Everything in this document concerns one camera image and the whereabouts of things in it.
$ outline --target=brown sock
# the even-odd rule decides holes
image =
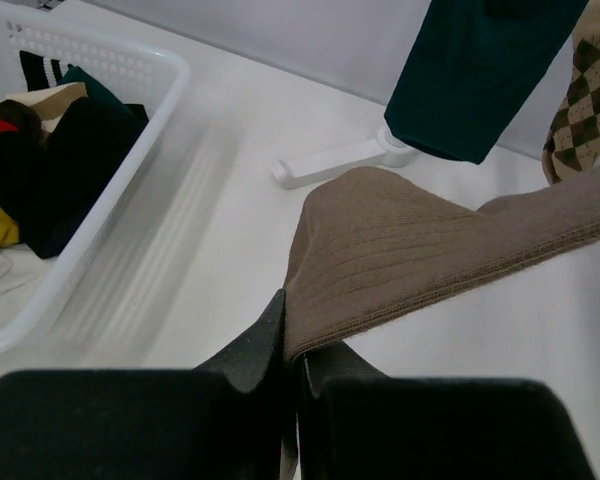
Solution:
[[[306,199],[285,281],[285,355],[386,323],[600,240],[600,167],[477,212],[380,169]]]
[[[600,0],[590,0],[573,33],[571,84],[549,130],[542,165],[550,183],[593,166],[600,156]]]

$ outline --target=teal cloth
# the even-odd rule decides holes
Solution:
[[[67,83],[82,82],[87,88],[89,98],[97,100],[118,110],[133,115],[133,112],[122,103],[111,91],[102,85],[98,80],[93,78],[80,67],[71,67],[67,74],[60,79],[58,85],[66,85]]]
[[[481,163],[586,4],[433,0],[385,111],[393,135],[441,158]]]

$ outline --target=laundry basket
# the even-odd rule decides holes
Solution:
[[[190,69],[179,56],[28,7],[0,2],[0,101],[26,91],[19,51],[83,67],[125,103],[143,104],[151,121],[31,300],[0,330],[0,352],[51,328],[125,200],[125,190],[173,113]]]

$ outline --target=white tabletop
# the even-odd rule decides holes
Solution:
[[[383,108],[78,0],[53,14],[179,53],[193,79],[159,157],[51,337],[1,355],[0,375],[26,367],[195,367],[252,324],[282,285],[312,187],[280,189],[271,165],[371,138]],[[420,155],[398,173],[468,207],[546,186],[537,160],[500,148],[480,167]],[[138,235],[142,248],[125,250]],[[464,316],[475,312],[475,302],[464,305]],[[433,311],[442,318],[458,304],[440,308]],[[382,363],[380,346],[351,344]]]

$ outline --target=argyle pattern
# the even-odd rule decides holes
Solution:
[[[542,155],[547,180],[558,183],[591,168],[600,156],[600,34],[574,40],[571,84]]]

